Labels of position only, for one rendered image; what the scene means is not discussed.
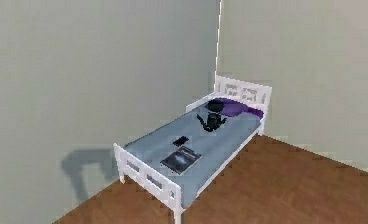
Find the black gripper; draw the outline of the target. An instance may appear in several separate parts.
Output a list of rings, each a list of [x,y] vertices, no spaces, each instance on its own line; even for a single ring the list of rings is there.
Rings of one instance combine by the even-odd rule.
[[[220,112],[224,109],[224,104],[219,100],[211,100],[206,105],[209,110],[207,122],[205,123],[203,118],[197,114],[196,117],[199,120],[204,130],[213,132],[217,130],[222,124],[225,124],[227,118],[222,118]]]

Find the white bed blue-grey mattress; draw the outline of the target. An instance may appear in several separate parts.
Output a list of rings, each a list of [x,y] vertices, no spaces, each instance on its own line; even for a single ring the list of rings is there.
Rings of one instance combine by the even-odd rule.
[[[217,75],[212,93],[186,106],[185,113],[154,131],[120,146],[114,144],[119,178],[130,178],[171,211],[174,224],[182,224],[182,214],[221,173],[228,163],[257,134],[264,133],[272,88]],[[215,98],[227,98],[264,112],[259,118],[251,113],[227,117],[217,130],[203,129],[196,115],[207,122],[206,104]],[[173,142],[186,136],[177,147]],[[160,162],[182,146],[202,157],[182,175]]]

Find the purple pillow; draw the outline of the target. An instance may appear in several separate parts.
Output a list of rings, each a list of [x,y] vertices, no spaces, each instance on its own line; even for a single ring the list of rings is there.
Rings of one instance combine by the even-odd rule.
[[[262,110],[249,107],[246,104],[227,98],[212,99],[206,104],[206,108],[211,112],[220,113],[227,117],[235,117],[242,113],[251,113],[259,118],[264,116],[264,112]]]

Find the black phone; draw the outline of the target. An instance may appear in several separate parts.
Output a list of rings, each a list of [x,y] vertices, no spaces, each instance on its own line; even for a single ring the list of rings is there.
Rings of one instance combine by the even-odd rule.
[[[176,140],[173,142],[173,144],[174,144],[175,146],[179,147],[179,146],[181,146],[181,145],[185,144],[188,140],[189,140],[189,138],[188,138],[188,137],[186,137],[186,136],[181,136],[180,138],[176,139]]]

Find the dark blue book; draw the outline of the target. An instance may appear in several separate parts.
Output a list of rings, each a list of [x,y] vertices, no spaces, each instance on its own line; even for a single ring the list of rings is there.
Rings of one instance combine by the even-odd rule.
[[[188,168],[193,166],[200,158],[201,154],[192,149],[182,146],[168,157],[163,159],[160,164],[166,166],[177,175],[182,175]]]

